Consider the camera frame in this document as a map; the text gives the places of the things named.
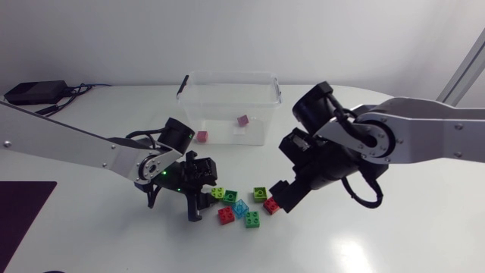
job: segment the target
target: pink block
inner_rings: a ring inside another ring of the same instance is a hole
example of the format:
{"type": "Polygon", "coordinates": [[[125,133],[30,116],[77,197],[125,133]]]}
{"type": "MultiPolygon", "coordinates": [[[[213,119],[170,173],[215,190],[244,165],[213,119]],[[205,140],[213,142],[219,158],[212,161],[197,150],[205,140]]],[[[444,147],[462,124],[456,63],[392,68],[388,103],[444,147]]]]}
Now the pink block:
{"type": "Polygon", "coordinates": [[[243,115],[242,117],[237,118],[237,123],[239,123],[240,127],[244,127],[249,123],[249,119],[247,115],[243,115]]]}
{"type": "Polygon", "coordinates": [[[199,141],[200,143],[205,143],[207,142],[207,138],[208,138],[208,133],[207,131],[199,131],[197,132],[197,141],[199,141]]]}

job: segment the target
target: dark mat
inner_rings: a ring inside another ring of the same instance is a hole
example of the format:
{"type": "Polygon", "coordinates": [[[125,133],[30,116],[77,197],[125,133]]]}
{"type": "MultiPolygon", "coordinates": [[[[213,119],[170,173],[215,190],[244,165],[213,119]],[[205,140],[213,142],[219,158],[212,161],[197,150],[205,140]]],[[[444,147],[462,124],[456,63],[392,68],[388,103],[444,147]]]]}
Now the dark mat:
{"type": "Polygon", "coordinates": [[[0,181],[0,272],[51,195],[57,182],[0,181]]]}

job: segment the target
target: building block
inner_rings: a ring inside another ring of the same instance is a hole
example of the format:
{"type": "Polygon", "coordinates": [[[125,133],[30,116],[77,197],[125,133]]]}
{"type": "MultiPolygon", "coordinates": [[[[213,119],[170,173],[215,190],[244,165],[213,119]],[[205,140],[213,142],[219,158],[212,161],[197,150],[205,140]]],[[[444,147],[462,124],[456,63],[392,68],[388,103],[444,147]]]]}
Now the building block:
{"type": "Polygon", "coordinates": [[[265,187],[256,187],[255,188],[255,202],[264,202],[268,196],[266,195],[266,188],[265,187]]]}
{"type": "Polygon", "coordinates": [[[199,131],[197,132],[196,139],[200,143],[206,143],[209,133],[207,131],[199,131]]]}
{"type": "Polygon", "coordinates": [[[246,213],[246,228],[259,228],[259,213],[247,212],[246,213]]]}
{"type": "Polygon", "coordinates": [[[222,225],[234,221],[234,213],[230,207],[219,209],[217,212],[219,213],[219,220],[221,220],[222,225]]]}
{"type": "Polygon", "coordinates": [[[233,208],[234,215],[236,215],[236,218],[238,219],[243,217],[249,211],[249,207],[242,199],[239,199],[231,207],[233,208]]]}
{"type": "Polygon", "coordinates": [[[276,202],[274,201],[273,197],[264,201],[263,206],[271,215],[273,215],[275,212],[278,211],[278,209],[280,209],[278,204],[276,204],[276,202]]]}
{"type": "Polygon", "coordinates": [[[236,202],[237,192],[232,190],[226,190],[222,202],[226,205],[232,205],[236,202]]]}
{"type": "Polygon", "coordinates": [[[223,187],[212,188],[211,195],[213,197],[215,197],[215,199],[219,199],[219,200],[223,199],[224,198],[224,188],[223,187]]]}
{"type": "Polygon", "coordinates": [[[247,115],[243,115],[242,117],[237,118],[237,123],[239,124],[240,127],[244,127],[248,125],[249,119],[247,115]]]}

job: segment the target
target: green cube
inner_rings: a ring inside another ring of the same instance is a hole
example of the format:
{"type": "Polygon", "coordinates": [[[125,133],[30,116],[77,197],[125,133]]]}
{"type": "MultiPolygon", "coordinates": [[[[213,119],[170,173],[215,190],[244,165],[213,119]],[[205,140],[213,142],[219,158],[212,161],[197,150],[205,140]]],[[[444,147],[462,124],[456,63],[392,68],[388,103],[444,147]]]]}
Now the green cube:
{"type": "Polygon", "coordinates": [[[247,212],[246,213],[246,228],[259,228],[259,213],[247,212]]]}
{"type": "Polygon", "coordinates": [[[215,199],[219,199],[219,200],[223,199],[224,198],[224,188],[223,187],[212,188],[211,195],[213,197],[215,197],[215,199]]]}
{"type": "Polygon", "coordinates": [[[222,199],[222,202],[226,205],[232,205],[236,202],[237,199],[237,192],[232,191],[232,190],[226,190],[226,193],[224,194],[224,198],[222,199]]]}
{"type": "Polygon", "coordinates": [[[266,188],[265,187],[256,187],[255,188],[255,202],[264,202],[268,196],[266,195],[266,188]]]}

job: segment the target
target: transparent storage bin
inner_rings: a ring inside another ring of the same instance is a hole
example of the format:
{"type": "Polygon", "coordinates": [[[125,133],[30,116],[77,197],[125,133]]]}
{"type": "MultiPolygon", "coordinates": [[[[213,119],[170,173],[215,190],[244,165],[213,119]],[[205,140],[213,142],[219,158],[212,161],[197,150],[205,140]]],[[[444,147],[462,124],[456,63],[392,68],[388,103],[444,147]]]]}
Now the transparent storage bin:
{"type": "Polygon", "coordinates": [[[195,131],[207,131],[206,144],[264,145],[281,92],[269,72],[194,71],[180,87],[178,102],[195,131]],[[246,115],[241,127],[237,118],[246,115]]]}

